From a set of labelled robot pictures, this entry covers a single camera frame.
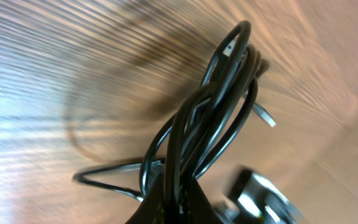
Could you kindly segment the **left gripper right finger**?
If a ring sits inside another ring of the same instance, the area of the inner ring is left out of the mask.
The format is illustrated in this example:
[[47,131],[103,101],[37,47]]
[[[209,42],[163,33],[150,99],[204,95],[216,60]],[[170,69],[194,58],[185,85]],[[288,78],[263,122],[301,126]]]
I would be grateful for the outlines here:
[[180,223],[223,224],[194,177],[181,182]]

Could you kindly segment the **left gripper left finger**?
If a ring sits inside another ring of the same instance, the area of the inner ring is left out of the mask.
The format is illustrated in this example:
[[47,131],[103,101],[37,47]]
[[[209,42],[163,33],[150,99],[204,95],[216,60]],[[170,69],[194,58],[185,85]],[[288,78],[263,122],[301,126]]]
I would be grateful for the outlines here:
[[152,224],[163,198],[163,174],[159,174],[152,188],[126,224]]

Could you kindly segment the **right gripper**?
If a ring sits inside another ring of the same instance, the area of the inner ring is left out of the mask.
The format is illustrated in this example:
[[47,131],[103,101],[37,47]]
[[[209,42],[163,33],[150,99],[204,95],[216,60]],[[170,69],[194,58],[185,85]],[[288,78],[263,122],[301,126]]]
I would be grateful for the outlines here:
[[241,167],[214,211],[223,223],[296,224],[303,215],[266,176]]

